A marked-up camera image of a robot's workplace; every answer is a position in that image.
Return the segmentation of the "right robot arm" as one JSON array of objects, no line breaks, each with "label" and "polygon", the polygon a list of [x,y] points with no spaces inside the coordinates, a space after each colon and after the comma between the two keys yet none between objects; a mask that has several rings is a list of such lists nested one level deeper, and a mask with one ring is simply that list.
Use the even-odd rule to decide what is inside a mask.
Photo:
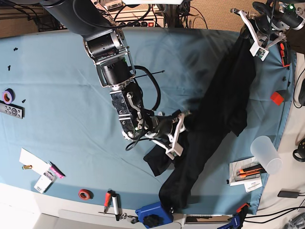
[{"label": "right robot arm", "polygon": [[[70,31],[83,38],[87,55],[92,59],[100,85],[110,88],[112,104],[117,111],[123,136],[131,150],[139,141],[150,140],[174,159],[183,152],[179,135],[186,130],[184,119],[189,111],[176,111],[170,116],[156,115],[161,102],[161,89],[145,67],[134,65],[122,26],[112,17],[103,16],[88,0],[42,0],[41,5]],[[147,74],[157,98],[152,109],[143,104],[143,92],[136,81],[136,71]]]}]

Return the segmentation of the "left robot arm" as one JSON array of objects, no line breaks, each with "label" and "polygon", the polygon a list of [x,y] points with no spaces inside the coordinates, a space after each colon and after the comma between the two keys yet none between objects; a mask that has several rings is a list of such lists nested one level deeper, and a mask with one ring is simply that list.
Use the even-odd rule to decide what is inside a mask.
[{"label": "left robot arm", "polygon": [[231,9],[241,17],[244,28],[241,34],[253,40],[251,51],[265,52],[271,46],[282,43],[292,48],[290,31],[299,31],[305,26],[305,2],[303,0],[254,1],[255,12]]}]

